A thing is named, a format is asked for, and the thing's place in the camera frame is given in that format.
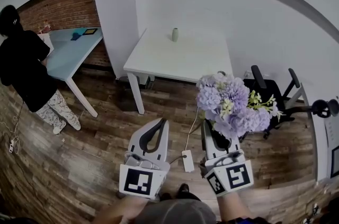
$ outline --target white desk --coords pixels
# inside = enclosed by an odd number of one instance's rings
[[[311,86],[303,86],[301,84],[295,95],[286,103],[286,109],[292,107],[293,103],[301,96],[304,99],[305,105],[312,105],[316,100],[330,100],[330,98],[322,98],[319,95],[321,93]],[[334,144],[328,144],[325,121],[333,118],[322,119],[313,114],[309,114],[308,117],[311,121],[310,129],[313,134],[315,179],[318,182],[331,177],[332,145]]]
[[[173,42],[171,28],[147,29],[135,46],[124,68],[127,71],[138,111],[144,114],[135,73],[197,82],[202,75],[216,74],[219,70],[233,74],[225,36],[199,31],[183,32]]]
[[[72,77],[94,47],[102,40],[101,28],[93,35],[82,35],[71,41],[76,29],[54,30],[49,33],[54,51],[48,56],[47,72],[50,76],[65,81],[89,113],[97,117],[97,112],[74,83]]]

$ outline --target chair armrest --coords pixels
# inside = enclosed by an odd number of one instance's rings
[[[296,88],[300,88],[299,79],[298,79],[295,71],[291,68],[289,68],[288,71],[290,72],[290,75],[292,77],[292,81],[294,82],[294,85],[296,86]]]
[[[252,74],[253,74],[254,80],[258,83],[259,87],[261,89],[266,89],[267,86],[265,84],[265,80],[264,80],[263,76],[261,75],[261,72],[260,72],[258,66],[257,65],[253,65],[251,67],[251,70],[252,70]]]
[[[292,77],[292,81],[288,85],[284,95],[282,95],[283,101],[286,100],[288,94],[291,92],[291,90],[294,86],[296,86],[296,88],[300,88],[300,83],[299,83],[299,80],[298,80],[298,77],[297,77],[295,71],[291,68],[289,68],[288,71],[290,72],[290,75]]]

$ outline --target electrical outlet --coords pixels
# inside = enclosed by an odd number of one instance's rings
[[[13,152],[13,149],[14,149],[14,139],[12,139],[10,143],[10,153]]]
[[[244,73],[244,78],[251,78],[252,77],[252,71],[251,70],[247,70],[245,73]]]

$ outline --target artificial flower bouquet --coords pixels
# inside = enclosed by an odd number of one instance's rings
[[[239,138],[246,132],[264,131],[272,117],[279,119],[282,115],[273,95],[262,103],[259,93],[250,92],[240,78],[232,75],[221,72],[205,75],[199,79],[197,87],[200,90],[198,107],[205,111],[213,130],[227,139]]]

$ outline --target light blue desk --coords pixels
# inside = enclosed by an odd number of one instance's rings
[[[97,112],[74,83],[72,77],[82,62],[102,40],[101,28],[93,35],[83,35],[76,41],[71,41],[75,29],[54,30],[49,33],[54,51],[48,56],[48,74],[65,81],[79,101],[89,113],[97,117]]]

